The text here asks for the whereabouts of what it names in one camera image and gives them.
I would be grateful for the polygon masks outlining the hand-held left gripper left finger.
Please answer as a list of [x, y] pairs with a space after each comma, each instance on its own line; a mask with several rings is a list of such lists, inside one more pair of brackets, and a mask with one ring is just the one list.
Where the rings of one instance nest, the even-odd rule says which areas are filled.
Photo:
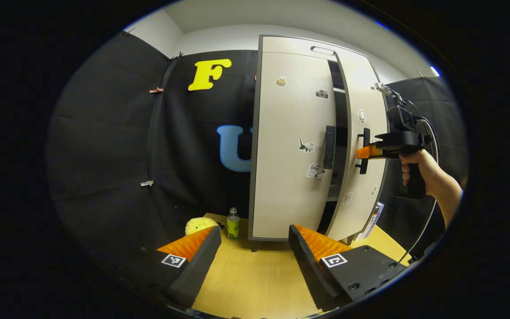
[[209, 226], [119, 265], [119, 280], [144, 297], [192, 307], [221, 245], [220, 226]]

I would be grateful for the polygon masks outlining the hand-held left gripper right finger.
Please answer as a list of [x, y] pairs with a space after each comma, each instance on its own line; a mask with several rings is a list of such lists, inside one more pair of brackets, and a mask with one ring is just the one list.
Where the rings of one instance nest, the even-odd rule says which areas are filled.
[[370, 245], [357, 248], [292, 224], [289, 245], [316, 307], [338, 309], [383, 288], [405, 270]]

